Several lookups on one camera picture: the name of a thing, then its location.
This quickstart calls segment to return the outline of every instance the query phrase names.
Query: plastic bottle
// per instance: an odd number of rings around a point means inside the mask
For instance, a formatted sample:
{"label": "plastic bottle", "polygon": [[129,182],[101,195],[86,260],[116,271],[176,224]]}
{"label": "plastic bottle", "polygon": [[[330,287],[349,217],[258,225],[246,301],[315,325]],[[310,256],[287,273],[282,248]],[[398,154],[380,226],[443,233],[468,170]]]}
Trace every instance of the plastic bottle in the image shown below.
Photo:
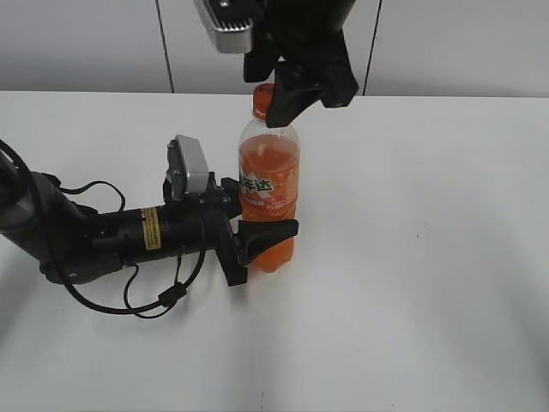
{"label": "plastic bottle", "polygon": [[[295,217],[299,188],[299,138],[293,127],[265,124],[275,85],[254,90],[254,118],[240,137],[238,157],[242,217],[247,221],[279,221]],[[254,264],[274,272],[293,255],[293,238],[272,247]]]}

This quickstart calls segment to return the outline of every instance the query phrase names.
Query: orange bottle cap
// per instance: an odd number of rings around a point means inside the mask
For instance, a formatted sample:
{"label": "orange bottle cap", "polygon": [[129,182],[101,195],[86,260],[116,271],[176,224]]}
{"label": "orange bottle cap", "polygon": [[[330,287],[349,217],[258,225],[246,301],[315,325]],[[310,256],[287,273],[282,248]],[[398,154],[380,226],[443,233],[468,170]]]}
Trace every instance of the orange bottle cap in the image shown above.
{"label": "orange bottle cap", "polygon": [[254,90],[254,116],[263,122],[267,118],[267,111],[273,102],[274,93],[274,83],[260,84]]}

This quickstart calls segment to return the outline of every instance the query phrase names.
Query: yellow warning label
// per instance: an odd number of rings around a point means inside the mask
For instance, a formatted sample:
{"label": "yellow warning label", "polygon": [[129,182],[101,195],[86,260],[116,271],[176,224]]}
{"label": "yellow warning label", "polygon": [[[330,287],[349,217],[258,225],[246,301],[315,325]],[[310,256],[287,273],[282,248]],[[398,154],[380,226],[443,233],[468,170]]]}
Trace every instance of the yellow warning label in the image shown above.
{"label": "yellow warning label", "polygon": [[160,238],[160,224],[158,223],[156,208],[141,209],[141,218],[143,220],[145,249],[148,251],[160,249],[162,247],[162,240]]}

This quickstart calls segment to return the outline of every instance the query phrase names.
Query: orange soda bottle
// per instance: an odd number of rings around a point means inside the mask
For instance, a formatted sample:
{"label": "orange soda bottle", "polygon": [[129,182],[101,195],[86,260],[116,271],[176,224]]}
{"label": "orange soda bottle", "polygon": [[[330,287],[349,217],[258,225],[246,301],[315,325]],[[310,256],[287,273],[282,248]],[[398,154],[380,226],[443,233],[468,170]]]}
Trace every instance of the orange soda bottle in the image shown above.
{"label": "orange soda bottle", "polygon": [[[275,85],[254,90],[254,118],[240,137],[240,202],[246,221],[281,221],[295,217],[299,187],[299,138],[293,127],[270,129],[265,124]],[[254,260],[274,272],[293,255],[293,238],[268,249]]]}

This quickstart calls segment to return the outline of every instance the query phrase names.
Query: bottle label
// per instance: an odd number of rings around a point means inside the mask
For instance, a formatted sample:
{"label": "bottle label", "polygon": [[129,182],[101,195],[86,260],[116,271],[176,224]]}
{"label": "bottle label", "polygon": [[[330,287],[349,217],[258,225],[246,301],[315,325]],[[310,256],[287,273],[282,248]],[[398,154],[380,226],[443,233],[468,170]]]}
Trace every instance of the bottle label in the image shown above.
{"label": "bottle label", "polygon": [[240,170],[241,199],[252,207],[276,212],[298,197],[299,164],[277,173],[245,173]]}

